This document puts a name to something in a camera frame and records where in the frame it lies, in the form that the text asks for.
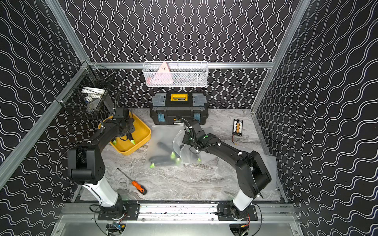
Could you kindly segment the clear zip-top bag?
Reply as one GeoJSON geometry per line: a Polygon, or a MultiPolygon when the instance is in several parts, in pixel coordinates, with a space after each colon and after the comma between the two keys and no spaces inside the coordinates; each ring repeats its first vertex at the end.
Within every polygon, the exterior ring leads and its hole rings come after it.
{"type": "Polygon", "coordinates": [[[182,166],[180,152],[174,148],[174,140],[182,125],[154,125],[151,129],[151,139],[148,142],[145,168],[182,166]]]}

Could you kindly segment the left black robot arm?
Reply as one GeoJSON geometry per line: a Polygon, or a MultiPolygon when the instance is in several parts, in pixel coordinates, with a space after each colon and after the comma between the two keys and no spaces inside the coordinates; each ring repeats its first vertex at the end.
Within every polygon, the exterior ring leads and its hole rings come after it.
{"type": "Polygon", "coordinates": [[[98,200],[100,210],[123,214],[121,196],[113,190],[105,177],[105,164],[101,156],[104,148],[116,137],[135,131],[134,119],[128,108],[116,108],[112,118],[100,123],[100,128],[88,140],[68,150],[68,176],[84,186],[98,200]]]}

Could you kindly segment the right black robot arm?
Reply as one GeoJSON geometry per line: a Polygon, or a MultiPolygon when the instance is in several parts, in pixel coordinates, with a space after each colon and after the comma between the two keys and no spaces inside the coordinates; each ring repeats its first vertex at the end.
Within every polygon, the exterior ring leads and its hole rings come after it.
{"type": "Polygon", "coordinates": [[[183,143],[196,152],[215,155],[232,166],[237,175],[239,192],[230,203],[230,216],[243,219],[251,202],[272,181],[261,155],[256,151],[239,150],[221,141],[212,133],[205,133],[198,121],[184,120],[183,143]]]}

